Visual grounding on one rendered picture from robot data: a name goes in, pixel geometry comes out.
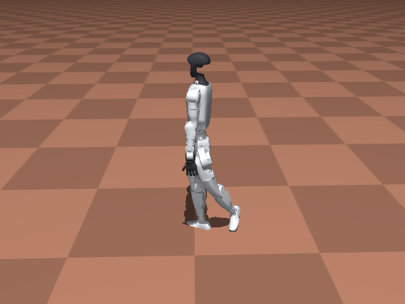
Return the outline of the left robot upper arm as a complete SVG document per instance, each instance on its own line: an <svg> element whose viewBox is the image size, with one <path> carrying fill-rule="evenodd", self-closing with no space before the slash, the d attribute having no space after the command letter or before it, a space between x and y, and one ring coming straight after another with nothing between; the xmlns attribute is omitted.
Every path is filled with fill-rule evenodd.
<svg viewBox="0 0 405 304"><path fill-rule="evenodd" d="M194 125L195 130L197 129L198 109L199 109L200 100L201 100L200 89L193 88L193 89L190 89L189 91L187 91L187 94L186 94L187 114L188 114L190 120L185 123L185 126L186 126L186 124L191 123Z"/></svg>

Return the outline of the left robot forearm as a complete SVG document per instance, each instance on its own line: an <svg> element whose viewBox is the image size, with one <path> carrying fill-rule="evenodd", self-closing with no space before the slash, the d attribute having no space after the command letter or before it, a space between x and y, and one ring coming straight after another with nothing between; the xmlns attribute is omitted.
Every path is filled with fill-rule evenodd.
<svg viewBox="0 0 405 304"><path fill-rule="evenodd" d="M195 127L192 123L188 123L185 126L185 138L186 138L186 157L188 160L193 160L194 159L194 149L195 149L195 140L196 140L196 130Z"/></svg>

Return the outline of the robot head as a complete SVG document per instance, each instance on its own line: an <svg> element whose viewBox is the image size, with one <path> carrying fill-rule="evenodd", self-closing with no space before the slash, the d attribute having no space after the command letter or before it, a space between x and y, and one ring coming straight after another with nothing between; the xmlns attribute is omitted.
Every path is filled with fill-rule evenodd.
<svg viewBox="0 0 405 304"><path fill-rule="evenodd" d="M199 81L199 85L207 86L209 83L204 78L204 74L197 73L197 67L202 68L203 65L210 64L211 60L209 56L205 53L197 52L188 56L187 61L190 63L190 76L195 77L196 80Z"/></svg>

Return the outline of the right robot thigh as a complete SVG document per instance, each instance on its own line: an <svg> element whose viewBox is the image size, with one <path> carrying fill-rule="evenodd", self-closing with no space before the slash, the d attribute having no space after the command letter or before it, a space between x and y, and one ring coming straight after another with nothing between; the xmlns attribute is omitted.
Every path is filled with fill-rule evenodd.
<svg viewBox="0 0 405 304"><path fill-rule="evenodd" d="M195 156L197 156L197 155L195 154ZM196 173L196 172L194 171L194 173ZM197 175L190 176L188 174L188 178L189 178L189 182L191 184L191 188L192 188L192 190L194 192L198 193L198 192L201 192L204 189L204 186L202 185L202 183L201 183L200 179L197 177Z"/></svg>

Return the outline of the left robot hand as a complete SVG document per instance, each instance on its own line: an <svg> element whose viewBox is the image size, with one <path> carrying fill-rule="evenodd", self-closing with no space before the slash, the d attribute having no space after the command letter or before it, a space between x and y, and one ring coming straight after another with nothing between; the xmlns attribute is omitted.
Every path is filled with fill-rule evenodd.
<svg viewBox="0 0 405 304"><path fill-rule="evenodd" d="M186 154L185 154L185 159L186 159L186 163L185 163L185 166L183 167L183 169L182 169L182 171L184 171L185 170L185 168L186 168L186 175L190 175L190 176L195 176L195 175L198 175L198 173L197 173L197 166L196 166L196 164L194 163L195 162L195 153L194 153L194 159L193 160L188 160L187 159L187 157L186 157ZM196 172L196 173L194 173L194 171ZM192 172L192 173L191 173Z"/></svg>

